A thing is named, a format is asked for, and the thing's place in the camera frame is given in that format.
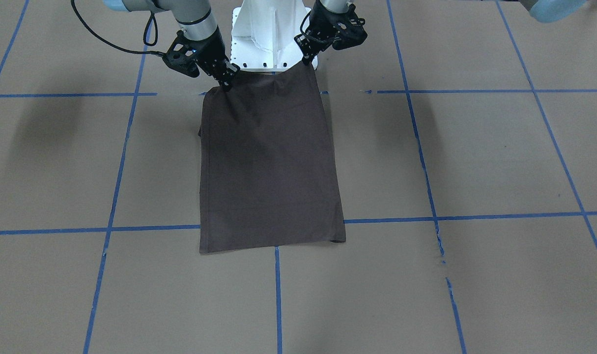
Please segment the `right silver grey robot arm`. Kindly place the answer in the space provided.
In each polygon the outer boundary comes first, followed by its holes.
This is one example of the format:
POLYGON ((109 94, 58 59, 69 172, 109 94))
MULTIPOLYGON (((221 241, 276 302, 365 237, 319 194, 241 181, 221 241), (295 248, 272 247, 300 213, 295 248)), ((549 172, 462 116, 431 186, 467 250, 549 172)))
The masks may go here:
POLYGON ((114 11, 171 12, 179 30, 170 48, 160 55, 166 67, 191 78, 203 70, 224 91, 232 88, 240 68, 229 62, 208 0, 106 0, 104 5, 114 11))

